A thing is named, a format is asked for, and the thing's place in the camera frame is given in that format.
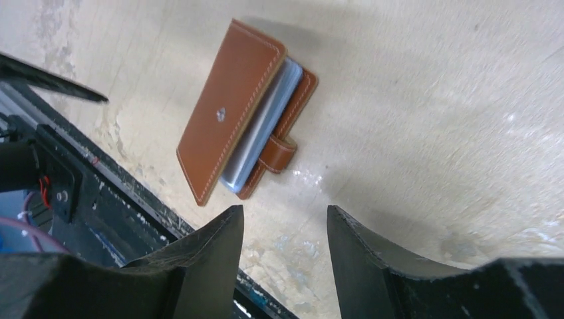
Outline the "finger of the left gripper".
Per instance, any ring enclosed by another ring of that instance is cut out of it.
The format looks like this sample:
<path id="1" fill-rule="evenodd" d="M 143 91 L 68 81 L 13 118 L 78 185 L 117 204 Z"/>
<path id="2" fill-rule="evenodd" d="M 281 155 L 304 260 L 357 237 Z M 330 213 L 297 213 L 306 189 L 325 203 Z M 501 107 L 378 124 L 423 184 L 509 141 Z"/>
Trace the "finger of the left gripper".
<path id="1" fill-rule="evenodd" d="M 106 96 L 87 86 L 3 53 L 1 53 L 1 81 L 27 84 L 91 102 L 108 102 Z"/>

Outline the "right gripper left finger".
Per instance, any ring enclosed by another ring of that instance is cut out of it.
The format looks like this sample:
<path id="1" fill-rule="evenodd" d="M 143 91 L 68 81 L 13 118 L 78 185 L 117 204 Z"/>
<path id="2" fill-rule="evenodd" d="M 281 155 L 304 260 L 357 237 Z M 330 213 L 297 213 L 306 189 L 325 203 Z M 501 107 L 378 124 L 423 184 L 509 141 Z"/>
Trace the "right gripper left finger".
<path id="1" fill-rule="evenodd" d="M 122 268 L 64 253 L 2 255 L 1 317 L 229 318 L 243 233 L 234 205 Z"/>

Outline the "brown leather card holder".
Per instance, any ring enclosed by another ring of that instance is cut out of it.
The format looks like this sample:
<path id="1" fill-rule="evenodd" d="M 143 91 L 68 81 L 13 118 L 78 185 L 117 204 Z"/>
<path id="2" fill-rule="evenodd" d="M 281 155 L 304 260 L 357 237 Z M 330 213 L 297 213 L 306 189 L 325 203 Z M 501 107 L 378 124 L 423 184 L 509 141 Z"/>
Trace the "brown leather card holder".
<path id="1" fill-rule="evenodd" d="M 197 205 L 219 183 L 247 199 L 266 171 L 290 164 L 289 132 L 318 82 L 283 43 L 231 21 L 176 150 Z"/>

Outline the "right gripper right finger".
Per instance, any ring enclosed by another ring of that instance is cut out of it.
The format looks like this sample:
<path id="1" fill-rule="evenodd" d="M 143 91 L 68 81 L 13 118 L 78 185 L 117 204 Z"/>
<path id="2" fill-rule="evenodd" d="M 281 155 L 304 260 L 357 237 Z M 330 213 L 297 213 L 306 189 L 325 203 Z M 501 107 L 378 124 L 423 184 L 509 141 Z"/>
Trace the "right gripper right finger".
<path id="1" fill-rule="evenodd" d="M 336 205 L 327 235 L 343 318 L 562 318 L 563 259 L 500 258 L 466 270 L 366 228 Z"/>

